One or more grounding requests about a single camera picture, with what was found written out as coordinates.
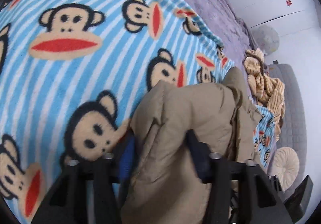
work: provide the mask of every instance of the lavender blanket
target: lavender blanket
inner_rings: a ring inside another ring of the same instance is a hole
[[[213,34],[224,43],[225,55],[235,62],[247,81],[243,61],[245,50],[251,48],[247,30],[241,19],[236,18],[227,0],[185,0],[204,20]]]

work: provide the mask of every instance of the metal bolt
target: metal bolt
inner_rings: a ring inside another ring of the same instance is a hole
[[[77,161],[77,160],[70,160],[70,161],[68,162],[68,165],[69,165],[69,166],[76,166],[78,163],[79,163],[79,161]]]
[[[250,167],[256,166],[256,162],[253,160],[246,160],[245,163],[247,166],[250,166]]]
[[[213,160],[219,160],[222,158],[222,155],[220,155],[219,153],[213,152],[213,153],[210,153],[210,158]]]
[[[114,157],[114,154],[109,152],[103,155],[104,159],[113,159],[113,157]]]

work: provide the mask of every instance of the monkey print blanket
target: monkey print blanket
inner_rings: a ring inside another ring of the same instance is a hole
[[[7,0],[0,192],[18,220],[32,220],[60,162],[111,151],[159,80],[220,82],[233,66],[222,49],[183,0]]]

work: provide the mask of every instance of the folded blanket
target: folded blanket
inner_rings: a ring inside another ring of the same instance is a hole
[[[264,54],[257,48],[247,50],[247,58],[244,67],[248,73],[248,84],[252,94],[256,97],[257,103],[274,114],[275,137],[280,138],[282,119],[285,115],[284,83],[278,78],[270,78],[264,73]]]
[[[131,121],[140,159],[122,208],[124,224],[200,223],[210,185],[196,176],[185,134],[193,129],[212,152],[230,160],[253,159],[261,114],[246,92],[234,67],[222,84],[176,88],[160,81],[143,98]]]

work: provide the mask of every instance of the white round cushion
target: white round cushion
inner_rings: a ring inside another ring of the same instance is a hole
[[[286,191],[298,176],[300,162],[297,153],[290,147],[282,147],[275,152],[271,176],[279,178],[283,191]]]

